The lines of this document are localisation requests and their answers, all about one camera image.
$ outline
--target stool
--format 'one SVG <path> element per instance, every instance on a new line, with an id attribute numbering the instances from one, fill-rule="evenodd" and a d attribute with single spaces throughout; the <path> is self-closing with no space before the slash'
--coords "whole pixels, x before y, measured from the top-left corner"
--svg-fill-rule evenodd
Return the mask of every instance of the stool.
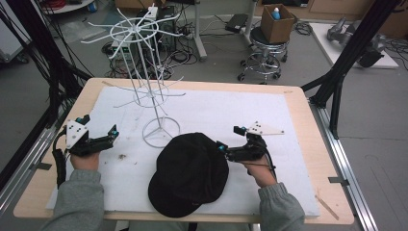
<path id="1" fill-rule="evenodd" d="M 280 62 L 276 59 L 276 54 L 285 52 L 282 58 L 282 62 L 285 62 L 288 57 L 288 44 L 289 42 L 276 42 L 270 43 L 262 33 L 261 27 L 255 27 L 252 29 L 249 39 L 256 49 L 246 60 L 241 61 L 241 66 L 245 69 L 238 76 L 238 81 L 242 81 L 245 72 L 250 69 L 265 75 L 265 81 L 261 84 L 267 83 L 268 76 L 271 75 L 273 79 L 279 79 L 281 76 Z"/>

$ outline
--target hand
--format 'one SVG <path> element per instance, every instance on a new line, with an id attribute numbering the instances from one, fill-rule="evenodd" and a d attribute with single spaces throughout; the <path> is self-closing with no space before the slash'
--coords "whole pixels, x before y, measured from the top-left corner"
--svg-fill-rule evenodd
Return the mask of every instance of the hand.
<path id="1" fill-rule="evenodd" d="M 90 155 L 79 157 L 76 155 L 71 155 L 71 163 L 75 169 L 80 170 L 98 170 L 99 167 L 99 154 L 100 152 L 95 152 Z"/>
<path id="2" fill-rule="evenodd" d="M 256 161 L 246 161 L 242 164 L 249 170 L 251 175 L 255 178 L 259 187 L 277 184 L 275 177 L 270 172 L 267 157 L 264 155 L 261 159 Z"/>

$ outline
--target gray sleeve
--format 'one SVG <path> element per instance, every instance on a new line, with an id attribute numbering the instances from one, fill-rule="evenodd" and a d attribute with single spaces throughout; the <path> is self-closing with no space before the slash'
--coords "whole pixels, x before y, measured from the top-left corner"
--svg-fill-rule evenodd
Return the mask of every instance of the gray sleeve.
<path id="1" fill-rule="evenodd" d="M 104 215 L 100 178 L 97 171 L 74 170 L 60 185 L 54 216 L 41 230 L 99 230 Z"/>
<path id="2" fill-rule="evenodd" d="M 283 183 L 258 190 L 261 198 L 261 230 L 303 230 L 305 213 Z"/>

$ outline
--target gray floor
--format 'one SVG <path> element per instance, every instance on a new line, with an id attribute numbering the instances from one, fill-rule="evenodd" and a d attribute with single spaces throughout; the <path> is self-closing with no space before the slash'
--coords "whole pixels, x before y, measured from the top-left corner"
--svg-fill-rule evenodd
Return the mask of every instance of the gray floor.
<path id="1" fill-rule="evenodd" d="M 94 14 L 87 11 L 67 13 L 61 21 L 85 19 L 102 23 L 109 19 L 107 13 L 110 10 L 111 7 L 107 6 Z M 202 25 L 215 19 L 202 19 Z M 221 27 L 222 24 L 213 23 L 211 28 Z M 250 53 L 242 36 L 202 37 L 202 40 L 208 53 L 207 61 L 175 67 L 172 79 L 184 76 L 185 81 L 249 85 L 263 81 L 263 76 L 249 72 L 242 83 L 237 81 L 242 72 L 240 61 Z M 104 76 L 109 71 L 109 61 L 100 49 L 107 41 L 90 45 L 76 41 L 69 45 L 95 76 Z M 330 64 L 313 36 L 292 32 L 289 58 L 282 64 L 282 77 L 269 79 L 268 83 L 300 87 L 329 68 Z M 352 68 L 344 81 L 339 135 L 379 230 L 408 230 L 407 86 L 408 72 L 403 67 Z M 306 95 L 312 96 L 315 91 L 309 90 Z M 0 121 L 6 128 L 4 131 L 8 131 L 0 135 L 0 167 L 3 169 L 46 109 L 48 86 L 33 64 L 9 64 L 0 69 L 0 92 Z M 0 218 L 1 230 L 37 230 L 44 222 L 13 216 L 13 206 L 20 194 Z M 114 227 L 114 222 L 106 221 L 104 230 Z M 306 229 L 360 230 L 357 222 L 338 226 L 307 225 Z"/>

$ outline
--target baseball cap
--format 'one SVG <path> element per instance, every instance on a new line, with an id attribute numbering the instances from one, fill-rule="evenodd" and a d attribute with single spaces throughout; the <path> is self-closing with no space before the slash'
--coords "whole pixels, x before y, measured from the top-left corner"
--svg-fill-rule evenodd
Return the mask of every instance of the baseball cap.
<path id="1" fill-rule="evenodd" d="M 202 133 L 173 138 L 159 154 L 148 195 L 153 207 L 170 218 L 185 217 L 216 201 L 229 168 L 217 145 Z"/>

